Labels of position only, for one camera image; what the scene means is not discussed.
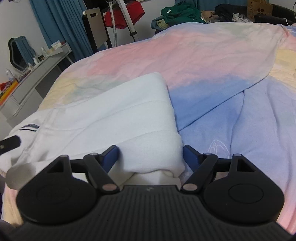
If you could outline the grey ironing board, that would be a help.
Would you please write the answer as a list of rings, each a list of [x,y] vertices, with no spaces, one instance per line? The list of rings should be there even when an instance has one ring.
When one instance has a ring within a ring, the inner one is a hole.
[[[109,39],[100,9],[85,10],[82,15],[82,22],[92,52],[96,53],[102,45],[107,44]]]

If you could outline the white dressing table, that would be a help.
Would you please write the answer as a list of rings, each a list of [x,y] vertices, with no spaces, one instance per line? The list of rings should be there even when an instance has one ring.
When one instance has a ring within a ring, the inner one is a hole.
[[[61,74],[58,64],[72,52],[68,43],[53,51],[11,91],[1,104],[1,113],[13,128],[36,112],[55,80]]]

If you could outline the pastel tie-dye bed blanket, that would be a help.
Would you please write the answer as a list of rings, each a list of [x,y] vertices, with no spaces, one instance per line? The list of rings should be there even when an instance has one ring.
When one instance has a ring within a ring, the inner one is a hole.
[[[180,24],[70,65],[37,111],[150,73],[166,82],[182,144],[252,161],[283,191],[278,222],[295,233],[295,26]],[[14,227],[18,191],[6,183],[1,208]]]

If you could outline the brown paper bag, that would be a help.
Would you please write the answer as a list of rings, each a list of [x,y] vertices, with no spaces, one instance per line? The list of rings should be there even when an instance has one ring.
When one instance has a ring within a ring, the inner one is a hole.
[[[247,1],[247,17],[255,20],[255,16],[271,16],[273,5],[267,1],[248,0]]]

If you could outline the white sweatshirt garment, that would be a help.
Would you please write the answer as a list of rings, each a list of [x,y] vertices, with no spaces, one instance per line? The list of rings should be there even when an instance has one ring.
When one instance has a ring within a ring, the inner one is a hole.
[[[81,159],[119,148],[117,185],[180,185],[185,165],[167,85],[158,73],[76,102],[40,110],[10,133],[21,145],[1,155],[1,174],[19,190],[60,155]]]

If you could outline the black sofa chair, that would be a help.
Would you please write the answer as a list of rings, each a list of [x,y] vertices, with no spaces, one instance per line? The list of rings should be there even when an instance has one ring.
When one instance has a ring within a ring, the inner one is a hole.
[[[220,22],[269,23],[284,26],[295,24],[295,11],[276,4],[251,3],[249,6],[220,4],[213,15]]]

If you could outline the wavy frame mirror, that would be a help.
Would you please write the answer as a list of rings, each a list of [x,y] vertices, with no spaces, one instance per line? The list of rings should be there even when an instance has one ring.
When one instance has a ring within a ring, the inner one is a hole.
[[[35,65],[33,58],[36,56],[36,52],[25,36],[9,39],[8,48],[10,63],[18,71],[26,72],[29,64]]]

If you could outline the orange tray with items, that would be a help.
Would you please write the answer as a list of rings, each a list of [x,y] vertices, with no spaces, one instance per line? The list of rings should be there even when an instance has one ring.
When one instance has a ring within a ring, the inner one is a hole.
[[[7,99],[12,95],[12,93],[16,90],[19,83],[14,81],[11,86],[1,95],[0,105],[3,105]]]

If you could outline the green garment pile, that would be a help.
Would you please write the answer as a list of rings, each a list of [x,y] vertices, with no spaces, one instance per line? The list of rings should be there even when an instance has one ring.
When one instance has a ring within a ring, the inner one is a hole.
[[[160,14],[152,20],[152,29],[162,31],[182,23],[206,23],[199,10],[199,1],[175,1],[173,6],[163,8]]]

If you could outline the red garment on rack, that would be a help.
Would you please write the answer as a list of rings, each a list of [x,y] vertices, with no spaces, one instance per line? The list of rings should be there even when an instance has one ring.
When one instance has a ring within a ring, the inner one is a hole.
[[[125,1],[125,6],[133,25],[138,22],[145,14],[144,8],[139,1]],[[127,20],[125,19],[125,16],[127,15],[124,15],[124,12],[121,10],[118,4],[114,4],[112,7],[116,28],[125,29],[127,27]],[[113,27],[110,9],[108,9],[104,14],[104,20],[106,27]]]

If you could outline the tissue box on table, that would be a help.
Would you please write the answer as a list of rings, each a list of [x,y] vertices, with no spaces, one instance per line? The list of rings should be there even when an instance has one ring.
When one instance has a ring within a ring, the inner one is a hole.
[[[62,53],[62,43],[60,41],[56,41],[51,45],[52,47],[48,50],[49,56],[54,56],[56,54]]]

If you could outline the left blue curtain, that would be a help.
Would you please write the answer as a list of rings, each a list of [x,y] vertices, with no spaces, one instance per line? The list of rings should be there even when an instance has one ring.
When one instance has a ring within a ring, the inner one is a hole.
[[[30,1],[48,47],[56,41],[67,42],[76,61],[93,54],[82,21],[83,1]]]

